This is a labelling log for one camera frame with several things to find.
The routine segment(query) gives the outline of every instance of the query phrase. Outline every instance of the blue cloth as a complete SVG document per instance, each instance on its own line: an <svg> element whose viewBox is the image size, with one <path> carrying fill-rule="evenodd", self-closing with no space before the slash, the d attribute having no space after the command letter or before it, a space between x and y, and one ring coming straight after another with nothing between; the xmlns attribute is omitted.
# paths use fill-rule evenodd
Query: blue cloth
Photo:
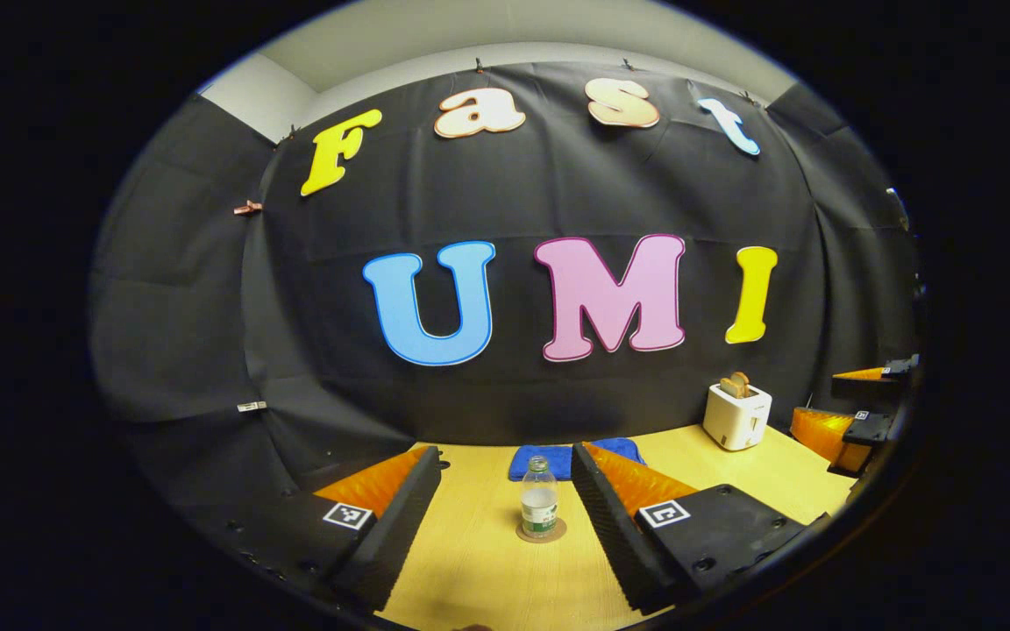
<svg viewBox="0 0 1010 631"><path fill-rule="evenodd" d="M606 438L593 442L596 447L614 451L615 454L625 455L626 458L634 462L645 463L641 459L641 454L637 452L637 443L628 438ZM528 458L533 455L543 455L548 458L548 470L552 471L556 480L572 480L572 448L552 446L536 446L536 444L525 444L516 450L513 455L513 463L508 466L508 479L512 481L521 480L525 471L528 471Z"/></svg>

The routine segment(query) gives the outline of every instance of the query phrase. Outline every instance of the table surface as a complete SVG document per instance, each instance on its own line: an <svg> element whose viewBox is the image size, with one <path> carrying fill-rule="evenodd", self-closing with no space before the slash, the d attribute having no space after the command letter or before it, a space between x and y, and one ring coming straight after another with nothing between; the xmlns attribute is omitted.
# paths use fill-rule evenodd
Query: table surface
<svg viewBox="0 0 1010 631"><path fill-rule="evenodd" d="M699 424L629 438L664 475L695 489L732 484L802 524L834 515L854 483L830 475L820 455L773 428L744 451L717 446ZM389 604L377 615L423 630L484 624L494 631L609 631L650 618L626 604L572 482L559 484L567 533L528 543L515 532L521 484L508 479L516 446L412 448L423 444L435 444L451 466L441 472Z"/></svg>

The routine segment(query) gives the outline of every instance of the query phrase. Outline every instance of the pink letter m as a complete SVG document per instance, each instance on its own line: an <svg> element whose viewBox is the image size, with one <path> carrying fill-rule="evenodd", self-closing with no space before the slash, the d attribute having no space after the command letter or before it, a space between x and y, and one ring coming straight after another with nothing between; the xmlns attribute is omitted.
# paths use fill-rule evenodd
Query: pink letter m
<svg viewBox="0 0 1010 631"><path fill-rule="evenodd" d="M552 277L552 341L544 344L551 362L572 362L590 355L594 344L582 335L582 317L595 328L607 352L621 346L634 312L641 308L637 331L629 336L634 350L665 350L685 341L678 324L677 265L685 240L673 235L642 236L629 257L621 283L590 240L580 236L544 241L536 260Z"/></svg>

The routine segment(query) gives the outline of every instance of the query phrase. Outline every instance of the water bottle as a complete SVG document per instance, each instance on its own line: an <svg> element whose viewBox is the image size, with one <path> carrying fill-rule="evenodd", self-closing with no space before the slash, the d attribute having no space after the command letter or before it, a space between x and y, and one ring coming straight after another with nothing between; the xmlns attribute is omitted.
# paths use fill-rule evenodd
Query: water bottle
<svg viewBox="0 0 1010 631"><path fill-rule="evenodd" d="M556 530L559 498L556 476L548 470L548 458L543 455L528 458L528 472L521 480L521 525L524 534L536 539L552 534Z"/></svg>

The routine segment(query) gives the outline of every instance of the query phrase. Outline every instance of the blue letter u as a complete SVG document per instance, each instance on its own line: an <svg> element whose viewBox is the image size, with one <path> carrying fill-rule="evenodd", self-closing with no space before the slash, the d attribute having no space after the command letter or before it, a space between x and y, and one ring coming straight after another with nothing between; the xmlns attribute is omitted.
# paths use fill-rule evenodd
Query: blue letter u
<svg viewBox="0 0 1010 631"><path fill-rule="evenodd" d="M422 366L449 366L473 359L489 344L493 315L489 311L486 264L496 250L486 241L462 241L438 250L438 264L454 276L460 324L451 335L423 330L415 298L415 276L423 262L414 254L382 255L365 265L365 280L373 285L376 312L389 348Z"/></svg>

